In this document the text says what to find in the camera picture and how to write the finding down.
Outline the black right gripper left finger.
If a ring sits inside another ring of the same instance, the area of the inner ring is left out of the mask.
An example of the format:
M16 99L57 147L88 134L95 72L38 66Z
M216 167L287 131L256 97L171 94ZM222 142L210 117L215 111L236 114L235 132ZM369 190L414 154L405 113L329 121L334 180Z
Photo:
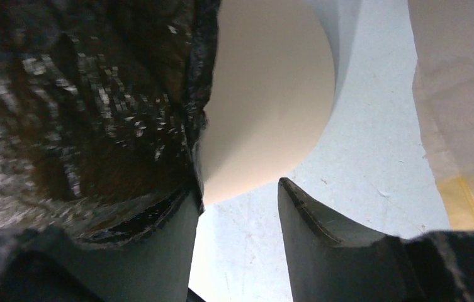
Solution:
M170 200L155 230L119 249L84 249L58 228L0 229L0 301L199 301L188 284L201 196Z

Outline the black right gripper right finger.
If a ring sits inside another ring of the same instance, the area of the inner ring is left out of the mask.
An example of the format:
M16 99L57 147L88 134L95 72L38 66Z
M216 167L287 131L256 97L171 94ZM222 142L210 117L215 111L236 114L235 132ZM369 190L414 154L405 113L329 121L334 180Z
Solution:
M286 177L278 210L294 301L474 301L474 232L387 235Z

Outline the black plastic trash bag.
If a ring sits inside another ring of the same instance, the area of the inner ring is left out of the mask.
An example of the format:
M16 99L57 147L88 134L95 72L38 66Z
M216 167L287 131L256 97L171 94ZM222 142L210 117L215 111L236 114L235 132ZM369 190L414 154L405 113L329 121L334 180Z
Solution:
M0 1L0 228L94 248L201 189L219 1Z

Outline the beige round trash bin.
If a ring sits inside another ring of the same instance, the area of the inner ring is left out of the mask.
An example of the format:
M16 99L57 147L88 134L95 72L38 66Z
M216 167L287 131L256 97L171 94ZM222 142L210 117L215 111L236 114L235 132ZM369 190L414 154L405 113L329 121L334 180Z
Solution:
M334 59L305 1L223 1L208 126L206 205L277 181L315 148L334 103Z

